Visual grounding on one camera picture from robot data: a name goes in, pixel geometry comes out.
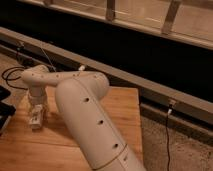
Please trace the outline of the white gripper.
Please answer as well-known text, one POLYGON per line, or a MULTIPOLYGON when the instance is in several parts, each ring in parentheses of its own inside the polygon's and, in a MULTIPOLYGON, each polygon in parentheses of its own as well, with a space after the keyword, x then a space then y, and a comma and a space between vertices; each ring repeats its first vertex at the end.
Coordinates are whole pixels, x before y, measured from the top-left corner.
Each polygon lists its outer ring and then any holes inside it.
POLYGON ((28 89, 29 114, 38 115, 47 111, 47 93, 45 87, 30 87, 28 89))

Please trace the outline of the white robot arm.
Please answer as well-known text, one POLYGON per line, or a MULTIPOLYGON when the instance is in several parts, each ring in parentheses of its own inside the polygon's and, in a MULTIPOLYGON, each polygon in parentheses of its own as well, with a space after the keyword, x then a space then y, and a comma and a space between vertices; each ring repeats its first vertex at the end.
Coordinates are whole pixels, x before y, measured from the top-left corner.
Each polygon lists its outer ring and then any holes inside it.
POLYGON ((69 132, 93 171, 146 171, 100 104, 109 90, 101 72, 51 72, 44 65, 24 70, 32 105, 47 100, 45 88, 55 88, 55 102, 69 132))

